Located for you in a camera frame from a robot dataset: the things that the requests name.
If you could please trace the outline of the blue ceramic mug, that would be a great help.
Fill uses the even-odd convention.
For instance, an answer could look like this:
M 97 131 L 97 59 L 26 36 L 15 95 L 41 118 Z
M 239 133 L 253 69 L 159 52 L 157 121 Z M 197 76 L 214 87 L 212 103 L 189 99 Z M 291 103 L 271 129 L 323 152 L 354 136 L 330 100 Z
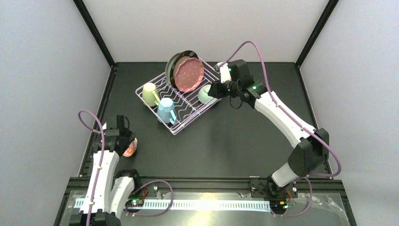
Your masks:
M 160 100 L 157 116 L 158 120 L 165 124 L 171 123 L 172 125 L 175 125 L 177 123 L 175 104 L 171 98 L 164 97 Z

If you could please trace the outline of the mint green flower plate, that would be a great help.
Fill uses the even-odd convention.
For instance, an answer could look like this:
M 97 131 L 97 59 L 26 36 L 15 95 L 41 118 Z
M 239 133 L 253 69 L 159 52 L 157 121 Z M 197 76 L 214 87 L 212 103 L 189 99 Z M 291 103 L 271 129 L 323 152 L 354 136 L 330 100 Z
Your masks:
M 174 55 L 169 59 L 169 61 L 168 61 L 167 64 L 166 64 L 166 68 L 165 68 L 165 78 L 166 78 L 166 81 L 168 82 L 169 85 L 172 85 L 172 81 L 171 81 L 171 78 L 170 78 L 172 66 L 173 66 L 173 63 L 175 63 L 176 60 L 179 58 L 179 55 L 180 55 L 180 53 L 174 54 Z

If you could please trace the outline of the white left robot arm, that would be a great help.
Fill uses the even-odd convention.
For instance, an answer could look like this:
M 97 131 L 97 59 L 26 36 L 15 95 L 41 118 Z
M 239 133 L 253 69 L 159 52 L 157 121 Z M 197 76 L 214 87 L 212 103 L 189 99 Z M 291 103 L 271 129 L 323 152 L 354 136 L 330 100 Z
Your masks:
M 137 149 L 135 133 L 129 120 L 117 115 L 116 128 L 102 126 L 97 133 L 93 168 L 86 197 L 77 214 L 71 215 L 71 226 L 119 226 L 125 203 L 133 190 L 140 186 L 136 169 L 115 172 L 121 157 L 131 157 Z

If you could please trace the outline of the white wire dish rack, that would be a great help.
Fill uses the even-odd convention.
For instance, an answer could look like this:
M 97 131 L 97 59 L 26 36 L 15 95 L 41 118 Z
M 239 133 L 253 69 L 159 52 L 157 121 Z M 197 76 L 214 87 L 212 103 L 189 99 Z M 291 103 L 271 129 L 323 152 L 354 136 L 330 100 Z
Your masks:
M 168 97 L 174 101 L 177 122 L 174 125 L 171 123 L 163 124 L 173 135 L 178 134 L 181 130 L 188 127 L 220 101 L 220 99 L 217 98 L 213 98 L 206 103 L 199 101 L 198 94 L 200 90 L 207 85 L 211 85 L 213 81 L 217 81 L 220 78 L 210 64 L 203 59 L 200 59 L 200 61 L 204 65 L 204 78 L 193 92 L 183 93 L 178 91 L 172 85 L 168 84 L 164 72 L 148 81 L 156 86 L 160 98 Z

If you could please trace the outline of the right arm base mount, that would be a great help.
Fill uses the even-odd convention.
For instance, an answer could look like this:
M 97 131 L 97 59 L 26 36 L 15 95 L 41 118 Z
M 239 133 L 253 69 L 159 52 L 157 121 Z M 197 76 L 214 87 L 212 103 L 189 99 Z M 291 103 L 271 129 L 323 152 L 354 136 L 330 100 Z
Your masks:
M 286 210 L 296 206 L 295 198 L 298 197 L 293 182 L 284 187 L 279 187 L 271 177 L 250 178 L 248 181 L 252 198 L 263 198 L 268 201 L 270 209 L 275 214 L 285 214 Z

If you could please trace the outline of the green ceramic mug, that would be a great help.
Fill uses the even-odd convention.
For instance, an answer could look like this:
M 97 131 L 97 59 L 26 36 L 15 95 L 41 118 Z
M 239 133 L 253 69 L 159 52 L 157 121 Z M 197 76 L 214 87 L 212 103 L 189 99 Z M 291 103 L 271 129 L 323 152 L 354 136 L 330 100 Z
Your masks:
M 146 83 L 143 86 L 142 90 L 143 100 L 144 102 L 150 106 L 158 106 L 160 102 L 160 97 L 158 95 L 157 87 L 154 83 Z

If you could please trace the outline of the pink polka dot plate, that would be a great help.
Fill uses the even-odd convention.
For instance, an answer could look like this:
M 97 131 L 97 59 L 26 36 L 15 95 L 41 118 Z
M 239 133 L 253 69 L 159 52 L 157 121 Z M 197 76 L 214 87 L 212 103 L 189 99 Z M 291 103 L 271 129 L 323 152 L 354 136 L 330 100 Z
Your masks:
M 203 63 L 190 56 L 184 56 L 176 63 L 174 72 L 175 85 L 181 92 L 194 91 L 204 78 Z

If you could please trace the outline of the mint green brown bowl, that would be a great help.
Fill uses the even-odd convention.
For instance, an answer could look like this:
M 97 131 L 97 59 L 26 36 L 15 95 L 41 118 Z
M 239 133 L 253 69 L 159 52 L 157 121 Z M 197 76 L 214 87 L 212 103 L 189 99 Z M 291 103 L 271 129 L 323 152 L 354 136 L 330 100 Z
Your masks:
M 211 100 L 214 100 L 214 97 L 211 97 L 208 95 L 209 91 L 211 88 L 211 84 L 205 85 L 203 86 L 199 92 L 198 92 L 198 100 L 202 103 L 202 104 L 206 104 Z

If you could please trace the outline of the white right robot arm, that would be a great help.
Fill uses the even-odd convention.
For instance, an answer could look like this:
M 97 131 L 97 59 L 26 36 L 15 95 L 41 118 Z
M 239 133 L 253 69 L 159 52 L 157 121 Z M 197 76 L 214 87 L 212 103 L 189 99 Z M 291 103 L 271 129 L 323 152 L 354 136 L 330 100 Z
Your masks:
M 301 120 L 275 92 L 267 89 L 264 81 L 255 81 L 246 61 L 220 62 L 215 65 L 215 70 L 221 78 L 212 82 L 209 96 L 217 99 L 239 97 L 266 116 L 293 147 L 287 162 L 267 177 L 266 190 L 275 194 L 328 160 L 329 151 L 325 147 L 329 141 L 328 132 Z

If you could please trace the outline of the white orange patterned bowl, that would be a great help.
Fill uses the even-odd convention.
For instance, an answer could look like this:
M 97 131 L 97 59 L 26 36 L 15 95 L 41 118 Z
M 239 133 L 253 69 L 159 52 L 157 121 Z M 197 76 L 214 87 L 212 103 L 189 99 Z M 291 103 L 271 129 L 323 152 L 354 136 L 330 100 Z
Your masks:
M 131 157 L 137 149 L 137 138 L 135 138 L 128 146 L 128 148 L 123 153 L 124 157 Z

